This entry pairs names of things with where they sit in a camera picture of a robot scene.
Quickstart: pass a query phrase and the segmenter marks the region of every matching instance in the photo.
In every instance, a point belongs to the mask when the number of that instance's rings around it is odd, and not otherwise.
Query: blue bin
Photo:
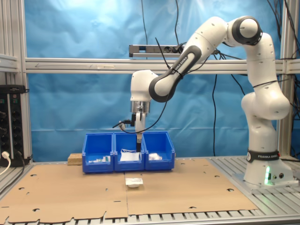
[[[175,165],[175,149],[168,132],[146,132],[142,135],[145,151],[145,170],[171,170]],[[149,160],[149,154],[157,153],[162,160]]]
[[[110,156],[110,162],[89,162]],[[82,149],[84,173],[113,172],[113,133],[86,134]]]
[[[143,150],[141,150],[140,160],[121,162],[121,149],[136,150],[136,134],[114,133],[114,170],[142,171],[145,169]]]

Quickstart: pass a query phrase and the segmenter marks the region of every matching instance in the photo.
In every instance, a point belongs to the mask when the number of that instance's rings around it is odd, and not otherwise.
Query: blue curtain
[[[279,58],[275,17],[267,1],[178,0],[179,42],[185,42],[208,18],[226,21],[255,17],[269,33]],[[175,45],[175,0],[143,0],[148,44]],[[28,57],[128,59],[128,46],[146,44],[140,0],[25,0]],[[218,47],[246,58],[242,47]],[[36,161],[65,161],[81,152],[86,133],[112,132],[130,118],[131,74],[28,74],[32,147]],[[247,77],[235,75],[246,93]],[[214,75],[187,75],[152,130],[167,130],[178,157],[212,156]],[[219,75],[216,155],[245,155],[248,127],[240,106],[243,94],[230,75]],[[147,125],[163,104],[152,102]]]

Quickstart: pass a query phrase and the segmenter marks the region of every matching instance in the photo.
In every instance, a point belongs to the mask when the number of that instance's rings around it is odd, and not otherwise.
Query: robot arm
[[[157,76],[150,70],[133,73],[130,99],[133,117],[129,122],[132,126],[135,124],[137,151],[151,99],[158,102],[170,100],[185,73],[197,62],[208,58],[222,42],[231,47],[242,45],[245,48],[248,79],[254,88],[254,92],[242,100],[249,127],[248,165],[244,179],[259,186],[290,184],[293,173],[279,159],[276,131],[271,123],[271,120],[282,119],[289,113],[290,103],[277,82],[272,38],[262,33],[259,23],[250,16],[229,23],[212,17],[195,31],[180,58],[164,74]]]
[[[157,76],[150,70],[133,73],[130,100],[131,112],[136,115],[138,145],[142,139],[139,131],[145,129],[145,118],[150,110],[151,99],[157,102],[170,100],[185,73],[197,62],[207,59],[222,42],[229,46],[255,45],[261,35],[258,22],[250,16],[240,17],[229,23],[219,17],[212,17],[195,31],[179,59],[164,74]]]

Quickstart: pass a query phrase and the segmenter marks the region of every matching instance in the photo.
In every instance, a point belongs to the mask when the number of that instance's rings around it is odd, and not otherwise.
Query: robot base
[[[277,184],[277,185],[255,185],[251,184],[244,180],[244,173],[236,173],[232,175],[232,178],[240,184],[240,186],[248,191],[251,194],[257,194],[258,190],[264,190],[264,189],[271,189],[271,188],[285,188],[285,187],[298,187],[299,181],[298,180],[291,180],[288,181],[286,184]]]
[[[245,174],[235,174],[233,178],[249,192],[256,189],[295,187],[299,185],[298,180],[293,176],[292,169],[281,159],[248,162]]]

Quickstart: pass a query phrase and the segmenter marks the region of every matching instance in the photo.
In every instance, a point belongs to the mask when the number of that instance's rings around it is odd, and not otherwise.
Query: green status light
[[[270,173],[270,167],[267,166],[267,169],[266,169],[266,175],[265,175],[265,178],[264,178],[264,184],[268,184],[269,173]]]

